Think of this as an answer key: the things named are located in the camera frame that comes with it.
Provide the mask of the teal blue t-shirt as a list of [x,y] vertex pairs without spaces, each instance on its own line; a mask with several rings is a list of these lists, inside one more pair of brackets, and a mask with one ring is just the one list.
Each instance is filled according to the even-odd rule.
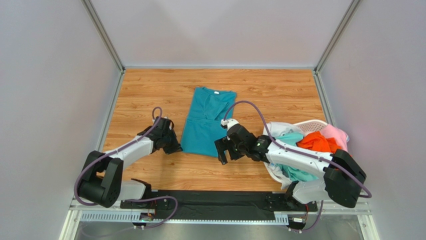
[[218,157],[215,141],[227,132],[221,120],[236,98],[234,91],[195,88],[180,141],[184,153]]

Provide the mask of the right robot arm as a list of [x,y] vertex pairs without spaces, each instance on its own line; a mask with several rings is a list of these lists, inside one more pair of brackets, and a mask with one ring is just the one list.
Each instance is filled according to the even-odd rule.
[[248,157],[264,164],[281,164],[316,176],[312,181],[294,181],[286,194],[301,204],[332,200],[354,208],[365,190],[366,173],[345,150],[320,152],[288,145],[268,135],[255,136],[233,118],[221,120],[226,136],[216,140],[218,160]]

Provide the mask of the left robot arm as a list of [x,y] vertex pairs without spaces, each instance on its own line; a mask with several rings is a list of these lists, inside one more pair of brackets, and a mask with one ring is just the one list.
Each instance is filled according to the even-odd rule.
[[152,126],[138,133],[131,141],[107,151],[92,151],[74,185],[74,196],[85,206],[110,208],[116,202],[142,200],[150,184],[138,180],[123,180],[124,170],[159,150],[167,155],[182,151],[174,131],[174,123],[156,117]]

